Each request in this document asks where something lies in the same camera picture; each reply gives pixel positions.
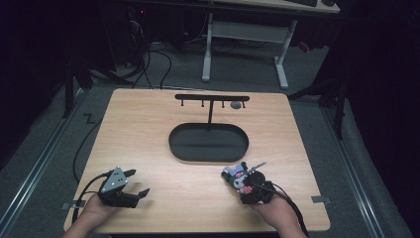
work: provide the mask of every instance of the table top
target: table top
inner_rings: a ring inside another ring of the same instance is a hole
[[[235,163],[192,163],[175,157],[168,136],[186,122],[208,119],[209,103],[181,102],[177,93],[250,96],[246,108],[214,103],[213,122],[234,124],[249,137],[246,154]],[[123,189],[150,188],[137,208],[123,208],[97,229],[103,233],[188,233],[274,231],[243,205],[221,177],[224,167],[246,162],[281,186],[301,210],[308,230],[327,230],[330,221],[308,161],[289,102],[284,94],[254,92],[117,89],[114,91],[80,180],[75,199],[96,176],[120,166],[135,169]],[[98,190],[101,181],[91,189]],[[64,229],[71,224],[70,209]]]
[[[271,7],[271,8],[282,8],[290,10],[317,12],[317,13],[339,13],[340,8],[337,4],[332,7],[328,7],[321,0],[318,0],[316,7],[305,6],[302,4],[292,3],[284,0],[213,0],[214,2],[220,3],[232,3],[232,4],[245,4],[252,6]]]

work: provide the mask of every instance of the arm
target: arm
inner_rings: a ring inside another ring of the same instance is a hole
[[[267,204],[253,204],[251,208],[259,213],[268,225],[274,227],[281,238],[306,238],[293,209],[279,196],[275,195]]]
[[[84,238],[104,223],[118,208],[102,204],[97,194],[92,195],[77,220],[62,238]]]

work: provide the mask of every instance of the person's right hand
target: person's right hand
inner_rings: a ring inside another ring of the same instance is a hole
[[[253,204],[250,207],[260,214],[263,220],[274,227],[281,238],[306,237],[302,232],[291,206],[283,198],[275,195],[266,204]]]

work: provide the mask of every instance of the keyboard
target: keyboard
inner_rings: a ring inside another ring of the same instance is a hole
[[[309,7],[316,7],[316,4],[318,3],[318,0],[284,0],[284,1],[302,4]]]

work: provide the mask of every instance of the black tray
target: black tray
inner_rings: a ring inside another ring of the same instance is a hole
[[[187,162],[235,162],[248,145],[247,134],[231,124],[184,123],[169,135],[170,150]]]

